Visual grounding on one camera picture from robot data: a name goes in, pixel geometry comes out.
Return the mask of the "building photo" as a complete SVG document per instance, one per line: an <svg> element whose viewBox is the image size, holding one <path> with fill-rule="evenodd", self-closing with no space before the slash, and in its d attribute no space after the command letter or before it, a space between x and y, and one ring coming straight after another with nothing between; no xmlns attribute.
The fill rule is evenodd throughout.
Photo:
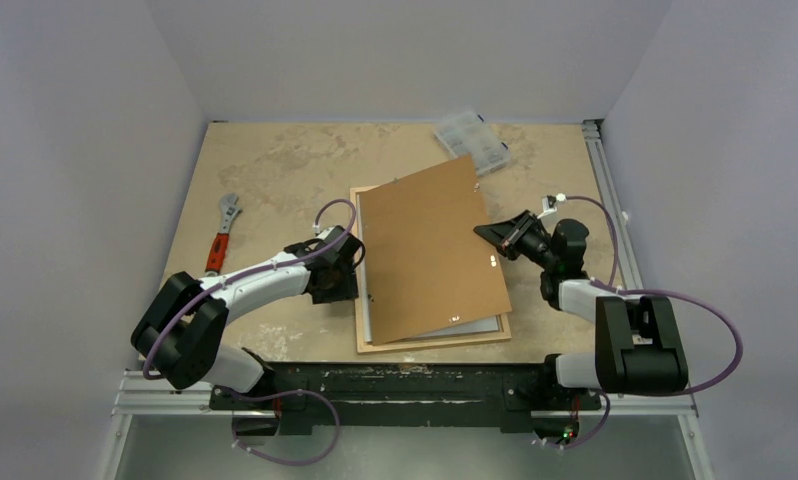
<svg viewBox="0 0 798 480"><path fill-rule="evenodd" d="M366 302L363 304L363 321L364 321L363 338L366 343L372 343L373 332L374 332L373 327L375 325L375 322L373 320L374 307L372 306L372 304L374 303L374 297L371 295L369 287L367 286L366 263L363 263L358 268L358 279L361 282L360 292L366 295ZM500 315L496 315L493 317L478 319L472 322L452 325L439 330L434 330L414 335L411 337L402 338L402 341L434 340L451 336L477 335L477 334L500 332L502 330L501 320L502 317Z"/></svg>

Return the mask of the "brown hardboard backing board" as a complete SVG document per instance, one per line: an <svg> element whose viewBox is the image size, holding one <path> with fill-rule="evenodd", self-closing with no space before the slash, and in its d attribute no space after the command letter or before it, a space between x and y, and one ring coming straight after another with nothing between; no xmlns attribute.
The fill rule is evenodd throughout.
<svg viewBox="0 0 798 480"><path fill-rule="evenodd" d="M473 232L490 221L477 183L463 156L359 194L373 344L511 312L497 251Z"/></svg>

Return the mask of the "light wooden picture frame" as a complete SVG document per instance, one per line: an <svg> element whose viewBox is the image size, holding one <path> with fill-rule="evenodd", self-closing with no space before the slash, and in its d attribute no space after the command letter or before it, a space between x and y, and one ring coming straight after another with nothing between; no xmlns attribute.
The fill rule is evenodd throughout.
<svg viewBox="0 0 798 480"><path fill-rule="evenodd" d="M371 187L358 187L353 188L350 191L350 198L355 204L357 208L357 219L354 225L353 233L354 235L360 239L359 237L359 205L358 205L358 196L361 192L375 188L376 186ZM392 350L412 350L412 349L421 349L421 348L435 348L435 347L447 347L447 346L454 346L460 344L471 344L471 343L485 343L485 342L495 342L495 341L505 341L510 339L510 326L508 324L507 314L500 314L502 317L502 330L500 332L494 333L487 333L487 334L477 334L477 335L461 335L461 336L451 336L446 338L434 339L434 340L416 340L416 341L396 341L393 343L388 343L384 345L375 345L373 343L366 343L363 338L363 304L365 303L364 297L360 292L361 282L358 279L358 287L360 296L355 302L355 321L356 321L356 342L357 342L357 350L361 354L365 353L380 353L380 352L387 352Z"/></svg>

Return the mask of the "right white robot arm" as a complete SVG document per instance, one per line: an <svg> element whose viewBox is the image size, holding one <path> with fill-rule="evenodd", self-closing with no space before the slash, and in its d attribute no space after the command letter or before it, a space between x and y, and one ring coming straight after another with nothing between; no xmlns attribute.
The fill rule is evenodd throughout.
<svg viewBox="0 0 798 480"><path fill-rule="evenodd" d="M550 354L536 381L539 399L559 407L576 389L605 393L670 395L688 383L688 365L670 300L653 294L606 290L584 269L589 229L574 219L547 231L530 211L474 232L511 261L539 266L539 291L555 310L594 327L594 349Z"/></svg>

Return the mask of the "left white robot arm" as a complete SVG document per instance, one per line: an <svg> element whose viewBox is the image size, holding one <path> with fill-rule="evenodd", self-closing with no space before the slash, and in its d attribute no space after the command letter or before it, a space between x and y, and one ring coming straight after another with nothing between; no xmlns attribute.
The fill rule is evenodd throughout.
<svg viewBox="0 0 798 480"><path fill-rule="evenodd" d="M235 320L272 302L308 295L313 304L354 300L363 242L341 226L286 246L270 259L218 276L171 275L138 322L131 346L149 377L176 389L206 382L234 391L247 408L272 399L271 367L222 341Z"/></svg>

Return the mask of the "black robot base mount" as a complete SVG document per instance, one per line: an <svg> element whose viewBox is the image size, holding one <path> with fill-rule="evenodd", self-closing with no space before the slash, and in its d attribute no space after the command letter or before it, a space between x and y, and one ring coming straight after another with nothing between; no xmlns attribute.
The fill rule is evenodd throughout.
<svg viewBox="0 0 798 480"><path fill-rule="evenodd" d="M266 413L282 435L316 426L486 427L559 435L601 400L554 384L542 364L273 362L242 397L216 386L209 406L238 417Z"/></svg>

